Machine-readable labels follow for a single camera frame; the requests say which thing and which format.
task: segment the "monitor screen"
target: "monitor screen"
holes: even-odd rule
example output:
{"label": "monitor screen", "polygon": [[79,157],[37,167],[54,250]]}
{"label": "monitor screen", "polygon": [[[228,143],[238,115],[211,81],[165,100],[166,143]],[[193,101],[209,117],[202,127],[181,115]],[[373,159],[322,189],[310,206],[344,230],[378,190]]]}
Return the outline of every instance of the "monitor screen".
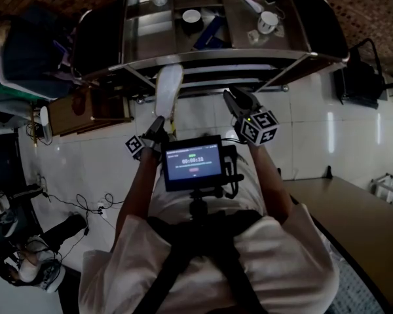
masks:
{"label": "monitor screen", "polygon": [[166,165],[171,181],[221,174],[217,144],[166,151]]}

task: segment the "white tiled floor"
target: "white tiled floor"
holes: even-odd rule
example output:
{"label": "white tiled floor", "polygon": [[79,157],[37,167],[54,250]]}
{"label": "white tiled floor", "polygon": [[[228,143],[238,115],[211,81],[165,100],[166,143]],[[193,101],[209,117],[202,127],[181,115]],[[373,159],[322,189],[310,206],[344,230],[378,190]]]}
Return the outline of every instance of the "white tiled floor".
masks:
{"label": "white tiled floor", "polygon": [[[284,179],[322,176],[327,165],[333,174],[362,188],[373,177],[393,173],[393,98],[381,101],[379,110],[341,105],[332,96],[329,75],[313,74],[290,84],[288,93],[263,93],[258,99],[280,121],[277,136],[267,149]],[[105,193],[122,201],[136,173],[138,163],[129,157],[124,143],[144,133],[154,120],[153,104],[132,104],[135,121],[81,135],[54,138],[51,146],[33,143],[20,130],[20,152],[28,182],[41,173],[51,194],[75,201],[82,194],[89,208],[97,208]],[[179,139],[203,133],[233,137],[231,115],[222,96],[180,99],[176,105]],[[247,146],[239,153],[253,165]],[[75,207],[39,196],[33,200],[44,231],[63,221]],[[118,208],[107,210],[107,221],[115,226]],[[74,247],[64,264],[81,269],[85,250],[109,250],[114,229],[98,215],[90,215],[90,233]],[[82,234],[67,240],[64,255]]]}

